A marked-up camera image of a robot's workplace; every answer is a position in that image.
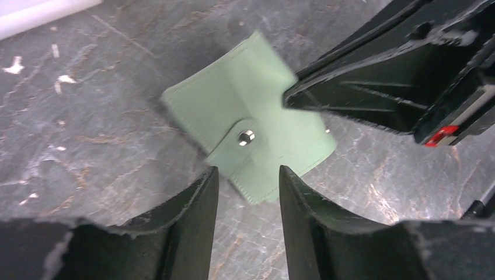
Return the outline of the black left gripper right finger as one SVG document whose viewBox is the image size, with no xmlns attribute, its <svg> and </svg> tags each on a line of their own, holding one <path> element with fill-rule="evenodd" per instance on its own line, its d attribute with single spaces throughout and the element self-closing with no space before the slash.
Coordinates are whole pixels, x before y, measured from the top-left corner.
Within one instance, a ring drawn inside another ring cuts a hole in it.
<svg viewBox="0 0 495 280">
<path fill-rule="evenodd" d="M 458 220 L 384 225 L 357 215 L 281 166 L 290 279 L 493 279 L 494 189 Z"/>
</svg>

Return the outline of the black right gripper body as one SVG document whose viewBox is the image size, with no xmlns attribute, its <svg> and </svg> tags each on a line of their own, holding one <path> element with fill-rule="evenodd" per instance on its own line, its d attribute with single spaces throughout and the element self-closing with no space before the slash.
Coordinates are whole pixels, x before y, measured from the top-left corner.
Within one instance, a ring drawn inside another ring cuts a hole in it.
<svg viewBox="0 0 495 280">
<path fill-rule="evenodd" d="M 388 132 L 454 146 L 494 125 L 494 2 L 392 1 L 388 19 L 417 47 L 390 60 L 398 97 Z"/>
</svg>

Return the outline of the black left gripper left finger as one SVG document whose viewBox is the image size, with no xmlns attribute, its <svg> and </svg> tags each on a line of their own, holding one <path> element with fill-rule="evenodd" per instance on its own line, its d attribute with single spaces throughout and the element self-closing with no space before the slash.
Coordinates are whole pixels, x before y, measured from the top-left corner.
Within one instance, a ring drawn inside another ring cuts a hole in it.
<svg viewBox="0 0 495 280">
<path fill-rule="evenodd" d="M 1 220 L 2 279 L 207 279 L 219 172 L 120 226 L 86 218 Z"/>
</svg>

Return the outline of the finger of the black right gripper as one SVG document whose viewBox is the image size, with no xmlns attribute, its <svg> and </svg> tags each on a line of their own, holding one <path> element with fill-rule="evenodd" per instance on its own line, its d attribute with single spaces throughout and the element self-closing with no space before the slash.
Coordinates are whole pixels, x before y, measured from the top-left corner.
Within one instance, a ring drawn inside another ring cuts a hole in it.
<svg viewBox="0 0 495 280">
<path fill-rule="evenodd" d="M 448 94 L 475 52 L 465 38 L 370 41 L 301 79 L 283 102 L 397 134 L 434 135 L 456 124 Z"/>
<path fill-rule="evenodd" d="M 379 11 L 371 20 L 360 27 L 356 32 L 338 44 L 335 48 L 323 54 L 306 68 L 297 72 L 299 79 L 305 79 L 311 74 L 331 64 L 335 60 L 364 46 L 372 40 L 390 31 L 399 23 L 417 12 L 429 1 L 422 0 L 394 0 Z"/>
</svg>

